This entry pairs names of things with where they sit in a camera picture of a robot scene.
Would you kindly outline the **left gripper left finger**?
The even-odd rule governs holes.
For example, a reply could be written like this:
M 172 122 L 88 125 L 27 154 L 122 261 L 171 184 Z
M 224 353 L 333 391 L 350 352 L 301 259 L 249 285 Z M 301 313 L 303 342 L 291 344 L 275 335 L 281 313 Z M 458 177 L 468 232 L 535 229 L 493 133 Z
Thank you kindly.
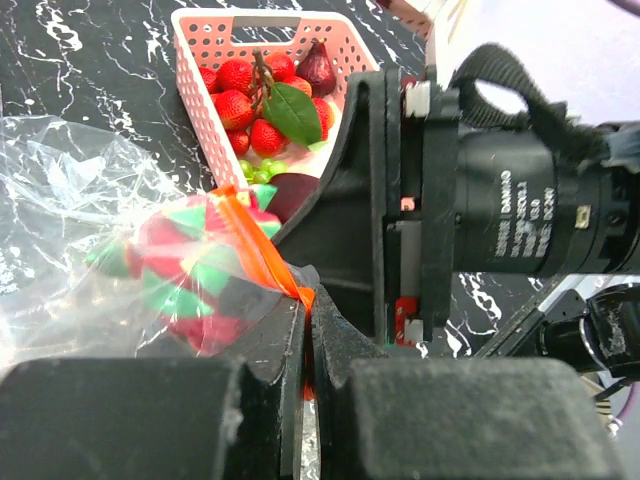
M 1 383 L 5 479 L 296 479 L 305 309 L 212 357 L 39 359 Z

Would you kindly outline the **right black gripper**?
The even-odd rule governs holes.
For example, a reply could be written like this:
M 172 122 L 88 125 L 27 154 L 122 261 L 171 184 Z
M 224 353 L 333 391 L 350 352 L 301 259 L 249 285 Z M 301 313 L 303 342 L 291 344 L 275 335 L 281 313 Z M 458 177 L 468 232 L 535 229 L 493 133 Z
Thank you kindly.
M 316 269 L 356 328 L 393 341 L 408 300 L 429 338 L 449 317 L 456 272 L 638 272 L 637 126 L 591 131 L 596 150 L 580 153 L 565 124 L 462 132 L 459 91 L 425 89 L 417 116 L 398 73 L 350 75 L 318 186 L 274 238 L 287 262 Z

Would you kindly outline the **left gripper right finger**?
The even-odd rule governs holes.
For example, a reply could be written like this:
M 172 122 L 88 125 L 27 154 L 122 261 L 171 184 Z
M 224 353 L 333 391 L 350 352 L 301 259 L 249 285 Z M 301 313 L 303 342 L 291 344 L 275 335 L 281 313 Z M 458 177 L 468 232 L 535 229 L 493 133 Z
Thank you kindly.
M 390 357 L 319 289 L 324 479 L 621 479 L 578 375 L 548 359 Z

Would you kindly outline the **red green dragon fruit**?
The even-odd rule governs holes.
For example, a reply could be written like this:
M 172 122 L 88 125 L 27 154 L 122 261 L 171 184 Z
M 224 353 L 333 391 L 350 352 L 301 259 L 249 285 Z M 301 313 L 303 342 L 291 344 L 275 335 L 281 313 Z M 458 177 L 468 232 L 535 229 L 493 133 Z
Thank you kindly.
M 94 249 L 88 266 L 140 282 L 143 304 L 201 355 L 234 343 L 281 295 L 255 282 L 211 193 L 154 212 L 129 239 Z

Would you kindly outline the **clear orange zip bag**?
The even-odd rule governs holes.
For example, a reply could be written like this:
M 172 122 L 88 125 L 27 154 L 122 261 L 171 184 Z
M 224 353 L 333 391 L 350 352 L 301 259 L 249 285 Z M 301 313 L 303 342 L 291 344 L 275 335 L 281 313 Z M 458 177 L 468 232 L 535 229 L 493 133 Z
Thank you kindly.
M 1 367 L 59 357 L 211 356 L 318 284 L 272 244 L 272 185 L 183 193 L 122 136 L 1 121 Z

